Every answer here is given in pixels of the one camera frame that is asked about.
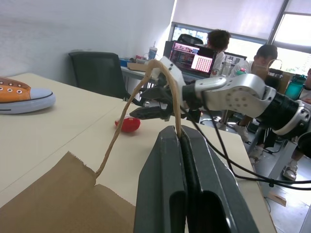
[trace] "shoe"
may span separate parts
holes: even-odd
[[[0,77],[0,114],[19,114],[51,107],[56,101],[52,91]]]
[[[297,177],[297,161],[291,161],[283,168],[283,176],[291,181],[295,181]]]
[[[241,136],[243,142],[248,142],[248,131],[245,126],[240,126],[237,122],[233,128]]]
[[[216,127],[217,129],[222,130],[222,131],[226,131],[227,129],[226,124],[220,123],[220,122],[217,122]]]
[[[263,148],[256,146],[254,150],[248,155],[251,164],[254,165],[257,163],[261,159],[262,154]]]

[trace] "white wall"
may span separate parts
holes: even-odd
[[[174,0],[1,0],[0,75],[73,83],[68,52],[143,55],[170,24]]]

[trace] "beige table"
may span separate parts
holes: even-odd
[[[97,98],[98,101],[100,101],[100,99],[105,97],[98,96]],[[38,161],[39,164],[33,167],[27,172],[27,174],[21,176],[13,184],[0,192],[0,206],[3,206],[36,179],[46,173],[68,150],[80,158],[91,169],[96,170],[104,157],[104,153],[115,131],[114,121],[120,117],[124,105],[124,102],[117,103],[115,109],[101,117],[95,123],[90,124],[90,126],[82,133],[73,137],[73,139],[65,145],[59,147],[58,150],[46,159]],[[58,111],[61,110],[57,108],[54,109],[53,114],[61,115]],[[79,115],[77,115],[76,118],[77,121],[81,121],[81,124],[85,120],[83,117],[79,117]],[[159,131],[166,126],[173,124],[173,117],[169,122],[160,119],[148,120],[143,121],[139,130],[135,133],[122,133],[116,141],[107,166],[101,176],[97,179],[97,183],[101,183],[111,188],[118,195],[135,205],[139,173],[156,141]],[[182,121],[182,124],[191,126],[190,122],[184,120]],[[220,144],[214,130],[206,126],[202,126],[202,130],[207,137],[209,137],[211,142],[220,149]],[[229,156],[242,166],[251,169],[250,162],[240,137],[227,132],[221,132],[221,135],[227,151],[229,152]],[[27,151],[24,156],[32,157],[32,151]],[[9,177],[10,174],[19,168],[20,165],[12,166],[7,169],[6,177]],[[237,172],[239,174],[244,174],[238,169]],[[258,184],[249,181],[238,181],[238,183],[260,232],[276,233]]]
[[[0,115],[0,193],[122,102],[34,74],[11,79],[52,90],[56,104],[35,113]]]

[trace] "foot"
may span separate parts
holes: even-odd
[[[297,161],[291,161],[283,168],[283,176],[288,180],[295,181],[297,176],[297,170]]]
[[[248,131],[245,126],[240,126],[237,122],[233,128],[241,136],[243,142],[248,142]]]
[[[226,124],[224,123],[221,123],[221,122],[217,122],[216,124],[216,127],[219,129],[219,130],[223,130],[223,131],[226,131]]]
[[[263,148],[256,146],[254,150],[248,155],[251,164],[254,165],[257,163],[261,159],[262,154]]]

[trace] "laptop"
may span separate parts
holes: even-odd
[[[166,41],[163,56],[169,58],[191,82],[209,78],[217,52],[198,45],[179,41]]]

